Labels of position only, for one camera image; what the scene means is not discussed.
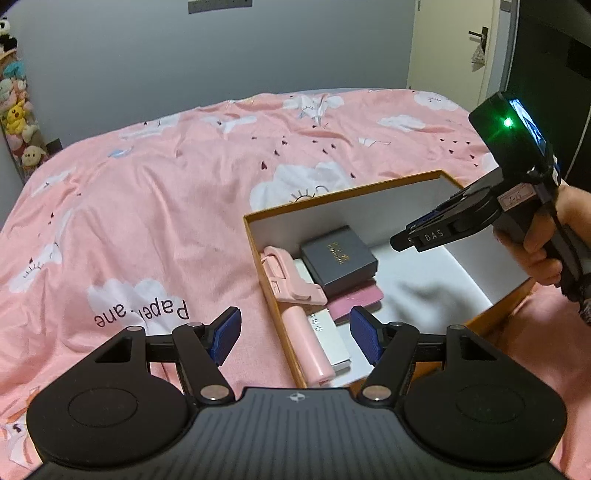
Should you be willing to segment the right human hand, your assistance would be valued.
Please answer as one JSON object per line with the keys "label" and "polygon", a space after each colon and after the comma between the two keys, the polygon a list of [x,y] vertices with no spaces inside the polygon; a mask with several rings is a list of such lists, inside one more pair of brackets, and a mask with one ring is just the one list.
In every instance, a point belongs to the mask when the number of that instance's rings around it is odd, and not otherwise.
{"label": "right human hand", "polygon": [[582,245],[590,247],[590,193],[562,183],[554,209],[547,205],[534,215],[523,241],[514,242],[499,229],[494,235],[530,277],[558,285],[566,266],[577,272]]}

